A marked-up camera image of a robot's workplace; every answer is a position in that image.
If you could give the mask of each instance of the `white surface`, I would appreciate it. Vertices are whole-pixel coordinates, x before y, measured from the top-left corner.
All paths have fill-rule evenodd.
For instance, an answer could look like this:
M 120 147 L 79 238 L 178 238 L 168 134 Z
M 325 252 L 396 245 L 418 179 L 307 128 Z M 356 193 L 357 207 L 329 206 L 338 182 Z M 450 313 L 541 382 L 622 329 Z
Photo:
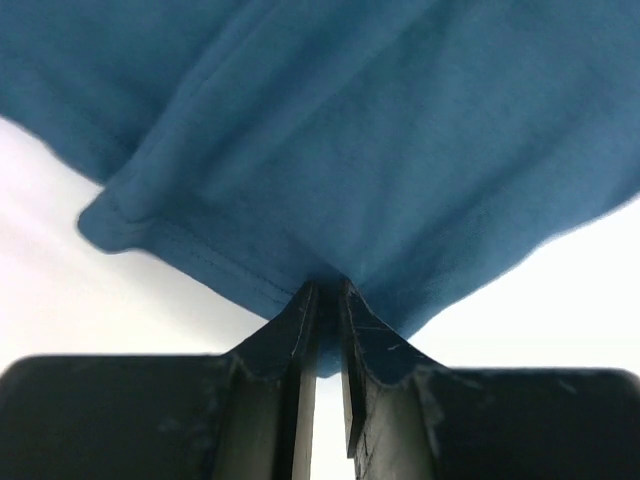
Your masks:
M 75 219 L 99 187 L 0 119 L 0 372 L 32 353 L 223 352 L 263 320 L 158 260 L 108 256 Z M 640 201 L 555 240 L 412 343 L 449 365 L 640 372 Z M 352 479 L 339 377 L 319 380 L 312 478 Z

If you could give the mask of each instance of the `blue cloth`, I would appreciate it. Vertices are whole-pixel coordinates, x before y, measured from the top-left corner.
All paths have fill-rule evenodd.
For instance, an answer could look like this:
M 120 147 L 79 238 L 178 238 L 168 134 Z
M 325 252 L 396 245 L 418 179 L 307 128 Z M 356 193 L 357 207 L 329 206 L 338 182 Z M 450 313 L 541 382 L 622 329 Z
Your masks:
M 638 191 L 639 52 L 637 0 L 0 0 L 0 114 L 104 184 L 97 247 L 408 337 Z

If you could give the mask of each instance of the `blue towel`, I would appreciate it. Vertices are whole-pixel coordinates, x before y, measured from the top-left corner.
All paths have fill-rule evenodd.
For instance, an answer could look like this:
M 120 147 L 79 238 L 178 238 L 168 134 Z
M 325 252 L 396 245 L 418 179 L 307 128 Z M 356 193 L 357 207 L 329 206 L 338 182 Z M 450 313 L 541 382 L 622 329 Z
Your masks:
M 640 2 L 0 0 L 0 115 L 104 184 L 98 248 L 408 337 L 639 190 Z

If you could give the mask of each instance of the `garment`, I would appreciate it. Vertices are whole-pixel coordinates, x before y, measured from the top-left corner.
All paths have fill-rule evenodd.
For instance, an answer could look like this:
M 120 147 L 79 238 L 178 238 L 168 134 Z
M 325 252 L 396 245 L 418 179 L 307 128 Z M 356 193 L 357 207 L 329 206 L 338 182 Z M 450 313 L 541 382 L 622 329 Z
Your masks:
M 347 275 L 408 337 L 638 191 L 639 25 L 633 0 L 0 0 L 0 115 L 104 184 L 98 248 L 265 318 Z

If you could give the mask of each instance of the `black robotic claw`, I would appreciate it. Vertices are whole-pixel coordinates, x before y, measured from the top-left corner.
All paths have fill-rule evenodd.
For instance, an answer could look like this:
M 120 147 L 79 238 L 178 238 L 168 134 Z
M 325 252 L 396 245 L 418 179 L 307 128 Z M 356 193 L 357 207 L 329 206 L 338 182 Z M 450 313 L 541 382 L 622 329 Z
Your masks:
M 0 480 L 306 480 L 317 318 L 332 316 L 358 479 L 640 478 L 633 375 L 448 369 L 349 281 L 339 308 L 319 298 L 305 284 L 225 355 L 17 362 L 0 379 Z

